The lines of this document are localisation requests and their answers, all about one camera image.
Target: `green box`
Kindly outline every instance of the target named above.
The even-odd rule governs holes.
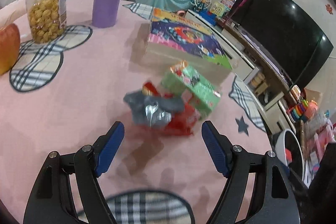
[[[201,119],[207,117],[221,99],[216,87],[190,65],[184,68],[176,65],[172,69],[175,72],[166,73],[161,85],[195,107],[200,112]]]

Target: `colorful box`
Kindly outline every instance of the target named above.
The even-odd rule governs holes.
[[[143,59],[157,68],[186,60],[216,85],[232,71],[229,59],[210,28],[158,8],[153,10]]]
[[[201,119],[208,116],[221,99],[216,87],[186,61],[171,67],[171,71],[161,80],[161,85],[195,107]]]

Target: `round table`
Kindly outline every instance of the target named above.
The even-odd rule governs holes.
[[[64,52],[56,77],[39,90],[15,91],[8,73],[0,77],[0,199],[23,222],[36,176],[49,152],[76,152],[106,134],[115,121],[125,125],[125,138],[109,171],[98,180],[105,197],[132,189],[163,189],[186,199],[197,224],[205,224],[226,179],[216,171],[201,137],[201,123],[190,137],[159,137],[132,125],[123,102],[127,92],[140,89],[154,75],[132,61],[134,43],[148,35],[149,21],[132,13],[121,1],[114,27],[98,29],[84,44]],[[91,26],[93,0],[67,0],[68,24]],[[15,22],[20,33],[30,32],[27,16]],[[235,75],[222,85],[223,96],[208,117],[231,143],[248,152],[270,150],[265,132],[255,127],[244,110],[227,95]],[[244,117],[249,135],[238,133],[235,118]],[[73,197],[81,209],[71,176]],[[239,219],[244,218],[253,189],[250,175]]]

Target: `plaid placemat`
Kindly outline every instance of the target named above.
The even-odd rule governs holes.
[[[118,224],[194,224],[190,205],[171,193],[137,191],[108,198],[107,204]],[[78,218],[88,222],[85,212]]]
[[[260,113],[255,106],[249,90],[244,82],[237,76],[235,76],[232,83],[232,90],[229,93],[229,97],[234,99],[236,103],[244,109],[247,117],[256,127],[266,132],[263,120],[260,117]]]
[[[12,87],[28,92],[48,84],[63,64],[63,52],[83,44],[91,35],[90,27],[72,25],[48,44],[21,43],[17,62],[9,72]]]
[[[151,17],[153,7],[150,5],[145,5],[141,3],[131,3],[131,4],[125,4],[124,7],[127,7],[130,9],[133,13],[137,14],[138,16],[141,16],[144,19],[149,19]]]

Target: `tv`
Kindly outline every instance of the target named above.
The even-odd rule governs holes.
[[[242,1],[236,0],[228,16],[262,45],[292,85],[306,87],[334,48],[325,33],[292,0],[247,0],[237,9]]]

